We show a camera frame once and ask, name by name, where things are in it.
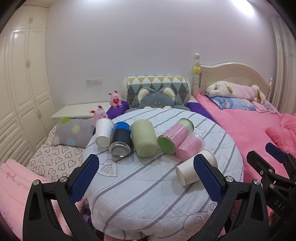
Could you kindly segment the grey cat plush pillow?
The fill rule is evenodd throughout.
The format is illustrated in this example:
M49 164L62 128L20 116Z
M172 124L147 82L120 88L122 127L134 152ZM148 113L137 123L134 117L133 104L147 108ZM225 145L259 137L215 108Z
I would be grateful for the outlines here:
M138 106L136 108L130 108L125 113L132 112L138 109L144 108L162 108L162 109L182 109L190 111L190 109L183 105L177 105L176 96L170 87L164 87L159 92L144 87L137 95Z

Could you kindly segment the blue black metal can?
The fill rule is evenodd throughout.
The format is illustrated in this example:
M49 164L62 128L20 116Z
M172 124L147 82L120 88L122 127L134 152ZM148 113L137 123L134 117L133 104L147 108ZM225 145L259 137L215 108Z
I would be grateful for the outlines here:
M109 152L112 156L123 158L131 153L130 125L124 121L117 122L111 133Z

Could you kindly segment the pink folded quilt left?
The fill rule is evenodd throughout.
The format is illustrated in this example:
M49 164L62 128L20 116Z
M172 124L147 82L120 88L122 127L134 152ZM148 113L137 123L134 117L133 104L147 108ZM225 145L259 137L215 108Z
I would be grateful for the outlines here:
M23 239L23 216L28 194L34 180L50 181L13 159L1 164L1 215L20 239Z

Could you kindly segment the cream wooden headboard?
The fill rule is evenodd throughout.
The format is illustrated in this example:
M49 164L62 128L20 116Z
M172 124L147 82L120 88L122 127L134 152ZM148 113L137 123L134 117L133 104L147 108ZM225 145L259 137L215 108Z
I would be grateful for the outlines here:
M200 67L200 73L194 72L194 67ZM270 100L273 79L270 78L266 82L263 77L250 66L238 63L228 62L216 65L202 65L200 63L200 55L195 54L195 62L193 64L193 81L191 83L191 95L195 96L199 92L205 92L209 85L217 81L225 80L240 85L257 85L261 92Z

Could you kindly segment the pink pig plush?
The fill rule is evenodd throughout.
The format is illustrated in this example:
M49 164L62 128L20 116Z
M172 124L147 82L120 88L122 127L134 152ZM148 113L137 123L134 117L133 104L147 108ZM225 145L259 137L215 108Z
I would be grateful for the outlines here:
M90 110L90 114L93 114L93 124L96 125L96 122L101 118L108 118L106 111L103 109L101 105L97 106L96 110Z
M108 95L110 95L109 103L111 107L113 108L122 107L122 98L117 90L114 90L114 92L109 92Z

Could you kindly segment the white nightstand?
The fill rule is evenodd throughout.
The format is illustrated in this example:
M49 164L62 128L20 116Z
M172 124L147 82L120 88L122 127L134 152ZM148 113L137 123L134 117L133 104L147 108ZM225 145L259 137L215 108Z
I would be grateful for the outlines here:
M96 110L98 105L102 106L105 111L110 108L109 102L67 105L53 114L51 118L55 120L61 118L92 118L93 114L89 111Z

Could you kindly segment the white pink plush dog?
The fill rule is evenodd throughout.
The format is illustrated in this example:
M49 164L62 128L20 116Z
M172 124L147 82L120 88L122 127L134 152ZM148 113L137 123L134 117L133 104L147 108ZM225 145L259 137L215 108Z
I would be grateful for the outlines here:
M218 81L206 88L206 94L210 97L220 96L229 98L247 99L264 104L266 96L257 85L246 86L227 81Z

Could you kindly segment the white wardrobe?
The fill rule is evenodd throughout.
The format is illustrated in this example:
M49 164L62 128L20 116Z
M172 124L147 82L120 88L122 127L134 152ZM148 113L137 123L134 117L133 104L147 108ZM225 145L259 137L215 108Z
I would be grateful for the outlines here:
M28 1L1 32L1 162L27 165L55 125L45 60L49 7Z

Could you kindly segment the white paper cup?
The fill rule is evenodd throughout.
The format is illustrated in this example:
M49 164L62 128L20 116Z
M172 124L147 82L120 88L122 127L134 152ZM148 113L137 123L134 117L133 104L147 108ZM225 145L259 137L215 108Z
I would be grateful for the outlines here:
M218 163L214 154L208 149L201 150L194 157L184 161L175 168L177 178L182 186L187 186L200 180L194 168L194 158L199 154L204 156L212 166L216 168L218 167Z
M95 142L98 146L105 148L110 145L111 133L114 123L109 118L100 118L95 125Z

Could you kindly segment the wall socket plate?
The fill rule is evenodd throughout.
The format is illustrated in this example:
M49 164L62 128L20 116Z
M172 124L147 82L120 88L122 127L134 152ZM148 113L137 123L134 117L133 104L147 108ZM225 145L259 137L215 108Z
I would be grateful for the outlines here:
M99 85L102 83L102 79L101 78L95 78L95 79L88 79L86 80L86 85Z

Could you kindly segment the diamond pattern headboard cushion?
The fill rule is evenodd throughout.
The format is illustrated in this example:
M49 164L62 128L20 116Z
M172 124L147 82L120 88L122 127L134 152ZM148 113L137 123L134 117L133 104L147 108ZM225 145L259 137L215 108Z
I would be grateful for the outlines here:
M190 85L179 76L130 76L126 79L126 101L130 108L138 106L137 95L144 87L159 92L165 87L173 90L178 105L186 106L190 100Z

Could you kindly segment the pink blanket on bed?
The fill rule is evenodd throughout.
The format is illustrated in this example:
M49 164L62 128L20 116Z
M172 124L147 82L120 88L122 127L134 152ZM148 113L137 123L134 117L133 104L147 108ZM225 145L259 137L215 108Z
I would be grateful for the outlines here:
M279 149L295 156L295 114L260 113L256 110L220 109L210 98L197 94L195 99L233 138L243 158L243 181L261 179L247 163L246 156L256 151L275 169L276 174L288 178L283 164L265 151L271 142Z

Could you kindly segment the pink pig plush upper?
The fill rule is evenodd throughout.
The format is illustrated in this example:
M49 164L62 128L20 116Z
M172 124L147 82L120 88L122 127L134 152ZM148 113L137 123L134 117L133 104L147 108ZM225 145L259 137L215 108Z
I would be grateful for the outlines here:
M111 107L113 108L122 107L122 98L117 90L114 90L114 92L109 92L108 95L110 95L109 103Z

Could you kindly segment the pink pig plush lower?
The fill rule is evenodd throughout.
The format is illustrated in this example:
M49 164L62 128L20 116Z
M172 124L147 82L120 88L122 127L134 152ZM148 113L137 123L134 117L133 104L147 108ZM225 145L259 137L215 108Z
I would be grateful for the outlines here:
M93 124L96 125L96 122L101 118L108 118L106 111L103 109L101 105L97 106L96 110L90 110L90 114L93 114Z

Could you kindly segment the purple cushion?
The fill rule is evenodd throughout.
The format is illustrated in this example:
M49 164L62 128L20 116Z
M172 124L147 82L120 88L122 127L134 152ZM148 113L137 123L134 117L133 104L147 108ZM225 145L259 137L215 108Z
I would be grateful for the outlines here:
M112 120L114 118L117 118L118 116L124 114L129 109L129 104L127 101L123 100L121 102L121 104L122 104L122 107L117 106L116 108L114 108L111 106L108 109L108 111L106 113L107 113L109 119Z

